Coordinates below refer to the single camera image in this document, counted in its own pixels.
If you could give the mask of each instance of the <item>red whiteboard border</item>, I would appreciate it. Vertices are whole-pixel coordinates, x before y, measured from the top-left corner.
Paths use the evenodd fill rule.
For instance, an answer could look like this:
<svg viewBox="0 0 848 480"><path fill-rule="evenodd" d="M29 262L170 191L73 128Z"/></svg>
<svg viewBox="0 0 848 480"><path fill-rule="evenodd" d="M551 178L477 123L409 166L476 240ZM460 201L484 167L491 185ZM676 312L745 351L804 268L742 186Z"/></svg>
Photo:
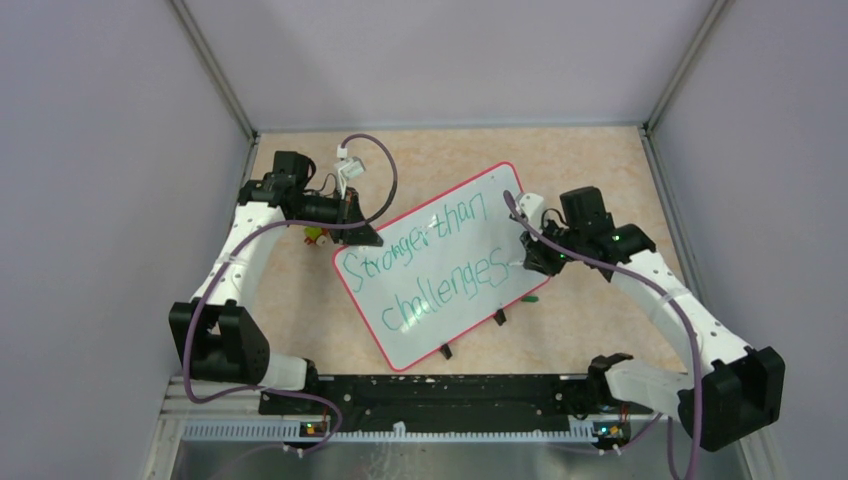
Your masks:
<svg viewBox="0 0 848 480"><path fill-rule="evenodd" d="M515 165L513 165L509 162L500 162L496 165L492 165L491 167L487 168L486 170L483 170L482 172L478 173L477 175L474 175L473 177L469 178L468 180L465 180L464 182L460 183L459 185L456 185L453 188L446 190L446 191L440 193L439 195L431 198L430 200L427 200L426 202L422 203L421 205L418 205L417 207L413 208L412 210L410 210L406 213L403 213L400 216L393 218L392 220L389 220L384 225L380 225L380 227L377 228L377 231L379 232L380 230L391 226L393 223L398 222L398 221L408 217L409 215L412 215L413 213L417 212L418 210L421 210L422 208L424 208L424 207L430 205L431 203L439 200L440 198L444 197L445 195L453 193L455 190L459 190L460 188L468 185L469 183L473 182L474 180L477 180L478 178L482 177L483 175L486 175L487 173L491 172L492 170L495 170L498 167L502 167L504 165L506 165L510 169L512 169L512 174L515 175L515 180L518 182L518 188L521 189L521 191L523 192L524 187L521 185L521 178L518 177L518 172L515 170ZM412 368L413 366L415 366L416 364L418 364L419 362L421 362L425 358L429 357L430 355L438 352L439 347L435 348L432 352L425 354L424 356L422 356L418 360L410 363L409 365L407 365L405 367L398 368L398 367L395 367L392 364L392 361L389 359L389 356L386 355L386 351L383 350L383 346L380 345L380 340L377 339L377 335L374 334L374 330L371 329L371 325L368 323L368 320L365 318L365 314L362 313L362 308L359 306L359 302L356 301L356 297L353 295L353 292L350 291L350 287L348 286L347 282L345 282L344 276L342 276L342 272L339 270L339 266L336 263L336 257L338 257L340 253L347 250L348 248L350 248L350 246L344 246L344 247L336 250L336 253L333 254L333 268L336 270L336 275L338 275L339 279L342 281L342 284L344 285L348 296L350 296L350 299L353 300L353 304L356 306L356 311L358 311L359 316L362 317L362 322L365 324L365 327L368 328L368 332L371 334L371 337L374 339L374 343L377 344L377 348L380 349L380 353L383 355L383 358L386 359L386 363L389 364L389 368L391 368L395 372L404 372L406 370L409 370L410 368ZM518 302L519 300L521 300L522 298L524 298L525 296L530 294L531 292L545 286L545 284L547 284L548 281L550 281L550 279L551 279L550 277L546 278L544 282L542 282L541 284L539 284L536 287L531 288L530 290L527 291L527 293L525 293L524 295L520 295L518 298L516 298L515 300L513 300L509 304L504 305L503 308L509 307L510 305L514 304L515 302ZM457 338L465 335L466 333L470 332L472 329L474 329L475 327L477 327L481 323L485 322L489 318L491 318L491 316L484 317L482 320L480 320L479 322L475 323L474 325L468 327L464 331L460 332L457 336L451 338L450 340L448 340L445 343L450 343L450 342L456 340Z"/></svg>

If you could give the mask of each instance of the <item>whiteboard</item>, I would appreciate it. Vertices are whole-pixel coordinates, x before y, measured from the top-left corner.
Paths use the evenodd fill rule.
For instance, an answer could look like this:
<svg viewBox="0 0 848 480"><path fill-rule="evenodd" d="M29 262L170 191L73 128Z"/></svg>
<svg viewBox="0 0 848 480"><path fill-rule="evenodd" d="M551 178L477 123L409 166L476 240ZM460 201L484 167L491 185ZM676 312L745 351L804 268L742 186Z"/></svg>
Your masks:
<svg viewBox="0 0 848 480"><path fill-rule="evenodd" d="M395 371L547 282L525 270L524 229L503 191L521 191L499 163L381 226L382 247L343 247L333 263Z"/></svg>

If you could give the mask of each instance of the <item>beige tabletop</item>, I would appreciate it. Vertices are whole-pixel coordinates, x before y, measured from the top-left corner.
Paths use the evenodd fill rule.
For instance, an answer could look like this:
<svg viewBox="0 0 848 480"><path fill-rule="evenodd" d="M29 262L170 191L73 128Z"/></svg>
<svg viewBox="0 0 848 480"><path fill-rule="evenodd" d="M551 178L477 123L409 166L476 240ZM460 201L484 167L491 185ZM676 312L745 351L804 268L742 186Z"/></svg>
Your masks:
<svg viewBox="0 0 848 480"><path fill-rule="evenodd" d="M336 146L348 133L263 134L253 178L271 169L275 151L294 150L318 165L311 185L320 188L337 161ZM600 188L616 224L640 226L679 272L635 127L367 133L392 151L400 178L394 203L376 226L487 167L509 161L524 188L543 195L549 206L559 207L559 194L565 191L587 185ZM352 182L367 217L385 200L391 169L366 140L354 140L348 148L367 168ZM311 359L321 373L393 373L332 266L338 247L307 246L303 239L301 227L282 236L253 307L272 350ZM483 322L453 341L450 360L437 353L405 373L584 373L596 355L616 352L658 367L682 369L641 310L596 270L569 264L535 295L537 303L509 307L503 326Z"/></svg>

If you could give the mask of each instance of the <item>black clip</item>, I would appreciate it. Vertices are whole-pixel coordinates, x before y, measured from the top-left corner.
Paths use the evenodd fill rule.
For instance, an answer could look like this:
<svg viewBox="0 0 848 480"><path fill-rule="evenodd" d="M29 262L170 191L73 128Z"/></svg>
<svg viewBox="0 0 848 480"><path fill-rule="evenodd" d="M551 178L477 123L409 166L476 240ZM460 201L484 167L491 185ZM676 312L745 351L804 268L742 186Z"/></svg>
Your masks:
<svg viewBox="0 0 848 480"><path fill-rule="evenodd" d="M450 357L453 356L453 352L450 351L450 347L448 344L444 344L439 348L439 351L442 352L442 355L445 356L445 360L450 360Z"/></svg>
<svg viewBox="0 0 848 480"><path fill-rule="evenodd" d="M504 313L503 308L499 308L498 311L495 312L495 316L493 316L492 318L494 318L495 321L498 322L499 327L503 326L503 324L506 323L506 314Z"/></svg>

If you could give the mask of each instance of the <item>white wall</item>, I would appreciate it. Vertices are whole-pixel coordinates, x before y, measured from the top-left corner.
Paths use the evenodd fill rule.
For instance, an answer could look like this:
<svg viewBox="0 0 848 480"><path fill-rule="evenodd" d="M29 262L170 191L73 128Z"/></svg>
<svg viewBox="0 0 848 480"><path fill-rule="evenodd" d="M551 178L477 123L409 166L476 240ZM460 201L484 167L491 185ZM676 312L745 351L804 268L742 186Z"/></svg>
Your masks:
<svg viewBox="0 0 848 480"><path fill-rule="evenodd" d="M1 2L0 65L0 478L137 478L246 144L164 1Z"/></svg>
<svg viewBox="0 0 848 480"><path fill-rule="evenodd" d="M188 0L262 129L637 122L712 0Z"/></svg>
<svg viewBox="0 0 848 480"><path fill-rule="evenodd" d="M839 0L736 2L658 134L710 306L786 360L796 478L848 467L846 19Z"/></svg>

